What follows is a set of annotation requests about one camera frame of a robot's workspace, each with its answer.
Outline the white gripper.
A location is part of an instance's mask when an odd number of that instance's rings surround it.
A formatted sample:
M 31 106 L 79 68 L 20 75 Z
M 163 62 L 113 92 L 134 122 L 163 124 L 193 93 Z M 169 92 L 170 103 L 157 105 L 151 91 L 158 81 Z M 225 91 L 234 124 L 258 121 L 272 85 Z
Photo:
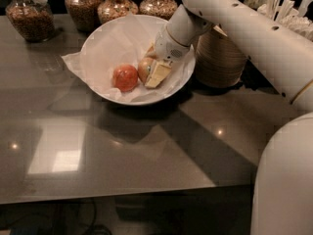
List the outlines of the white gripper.
M 145 58 L 158 58 L 159 60 L 178 62 L 189 51 L 189 46 L 181 45 L 175 41 L 168 33 L 167 28 L 163 26 L 156 35 L 155 45 L 152 44 L 148 48 Z M 146 87 L 157 88 L 171 73 L 171 65 L 166 61 L 153 61 L 145 82 Z

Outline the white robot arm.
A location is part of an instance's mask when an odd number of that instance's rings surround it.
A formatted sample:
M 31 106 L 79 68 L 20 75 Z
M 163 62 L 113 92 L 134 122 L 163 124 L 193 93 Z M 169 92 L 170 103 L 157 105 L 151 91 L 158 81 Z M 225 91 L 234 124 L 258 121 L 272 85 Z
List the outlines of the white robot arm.
M 250 235 L 313 235 L 313 43 L 238 0 L 182 0 L 156 35 L 152 54 L 180 60 L 212 24 L 221 26 L 301 113 L 272 136 L 262 153 Z

